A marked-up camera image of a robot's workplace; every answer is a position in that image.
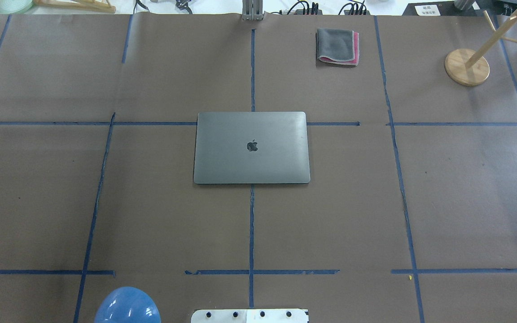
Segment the grey laptop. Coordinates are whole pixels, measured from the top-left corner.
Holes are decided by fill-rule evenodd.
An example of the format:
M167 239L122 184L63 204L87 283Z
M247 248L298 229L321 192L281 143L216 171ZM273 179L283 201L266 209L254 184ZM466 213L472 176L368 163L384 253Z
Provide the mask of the grey laptop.
M304 112L201 112L195 184L307 184L311 181Z

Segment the grey pink folded cloth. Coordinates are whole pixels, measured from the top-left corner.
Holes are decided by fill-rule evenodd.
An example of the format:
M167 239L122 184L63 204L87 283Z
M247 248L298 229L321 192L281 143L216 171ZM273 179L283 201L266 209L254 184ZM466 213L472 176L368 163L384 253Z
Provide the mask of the grey pink folded cloth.
M356 67L359 65L359 32L353 30L318 28L316 59L330 64Z

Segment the blue desk lamp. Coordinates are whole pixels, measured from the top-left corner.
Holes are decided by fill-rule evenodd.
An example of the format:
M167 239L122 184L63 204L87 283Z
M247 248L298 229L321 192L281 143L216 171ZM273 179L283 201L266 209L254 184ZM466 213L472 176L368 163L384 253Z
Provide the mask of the blue desk lamp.
M98 307L95 323L160 323L152 297L138 288L122 287L109 293Z

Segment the wooden dish rack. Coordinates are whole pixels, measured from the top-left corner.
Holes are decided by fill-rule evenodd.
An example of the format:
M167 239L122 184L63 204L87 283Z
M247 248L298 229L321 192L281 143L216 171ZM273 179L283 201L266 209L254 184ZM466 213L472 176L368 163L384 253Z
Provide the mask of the wooden dish rack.
M99 12L115 14L116 7L109 0L33 0L37 6L58 9L82 10L86 12Z

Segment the wooden mug tree stand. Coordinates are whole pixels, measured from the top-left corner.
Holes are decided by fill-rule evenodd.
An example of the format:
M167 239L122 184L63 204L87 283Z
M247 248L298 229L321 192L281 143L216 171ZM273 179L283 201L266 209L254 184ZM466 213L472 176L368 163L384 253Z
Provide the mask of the wooden mug tree stand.
M468 87L480 85L490 76L490 65L483 55L486 54L491 47L500 40L517 44L517 39L505 35L505 33L517 23L517 9L505 20L504 24L498 28L495 27L486 10L483 11L483 16L493 31L490 39L476 51L468 48L453 50L447 54L444 61L447 75L454 80L454 82Z

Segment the green glass plate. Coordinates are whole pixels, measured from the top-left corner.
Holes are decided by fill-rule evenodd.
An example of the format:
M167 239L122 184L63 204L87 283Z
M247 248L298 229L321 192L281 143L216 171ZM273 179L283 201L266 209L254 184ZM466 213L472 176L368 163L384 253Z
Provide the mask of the green glass plate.
M0 14L22 14L33 4L32 0L0 0Z

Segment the aluminium frame post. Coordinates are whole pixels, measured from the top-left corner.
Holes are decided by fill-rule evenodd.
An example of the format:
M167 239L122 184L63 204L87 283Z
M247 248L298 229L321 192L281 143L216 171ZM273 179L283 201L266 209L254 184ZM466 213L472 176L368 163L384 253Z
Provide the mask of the aluminium frame post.
M261 21L264 19L263 0L243 0L242 13L243 21Z

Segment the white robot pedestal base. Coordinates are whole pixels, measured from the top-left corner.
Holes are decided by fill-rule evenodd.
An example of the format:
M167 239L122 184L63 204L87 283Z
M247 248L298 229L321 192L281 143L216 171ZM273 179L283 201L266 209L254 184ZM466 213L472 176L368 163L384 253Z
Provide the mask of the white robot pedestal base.
M283 309L215 309L196 310L192 323L309 323L308 310Z

